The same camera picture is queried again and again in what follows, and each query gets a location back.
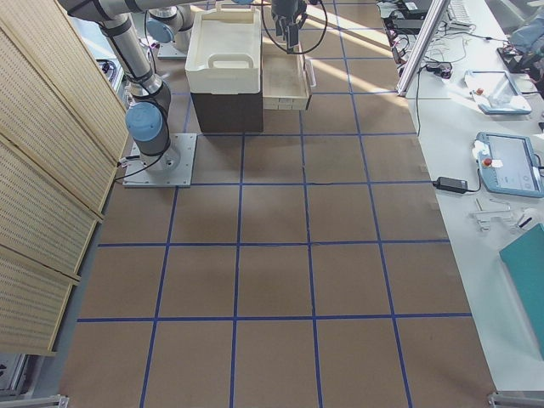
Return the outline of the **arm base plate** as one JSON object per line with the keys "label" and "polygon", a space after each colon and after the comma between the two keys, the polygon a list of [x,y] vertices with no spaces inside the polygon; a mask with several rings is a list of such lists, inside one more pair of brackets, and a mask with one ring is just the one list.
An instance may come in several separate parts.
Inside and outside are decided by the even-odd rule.
{"label": "arm base plate", "polygon": [[141,155],[133,142],[125,174],[120,182],[128,188],[169,188],[191,186],[195,162],[197,134],[171,133],[171,144],[161,159]]}
{"label": "arm base plate", "polygon": [[188,47],[177,48],[177,43],[161,43],[157,57],[162,60],[184,60],[187,57]]}

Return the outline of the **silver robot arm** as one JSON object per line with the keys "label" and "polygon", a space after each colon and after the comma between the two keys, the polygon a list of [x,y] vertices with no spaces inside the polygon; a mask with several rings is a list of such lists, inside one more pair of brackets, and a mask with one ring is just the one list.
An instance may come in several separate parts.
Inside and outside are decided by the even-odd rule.
{"label": "silver robot arm", "polygon": [[192,28],[194,15],[188,1],[62,1],[71,17],[96,23],[121,63],[135,104],[127,110],[127,130],[139,148],[140,160],[152,172],[179,164],[167,125],[171,91],[141,46],[133,14],[147,12],[148,25],[158,24],[177,36]]}
{"label": "silver robot arm", "polygon": [[[275,35],[284,41],[282,47],[294,54],[299,44],[299,30],[307,19],[305,1],[270,1],[271,18],[275,23]],[[144,31],[160,44],[170,44],[173,49],[186,55],[194,15],[190,6],[154,8],[144,17]]]}

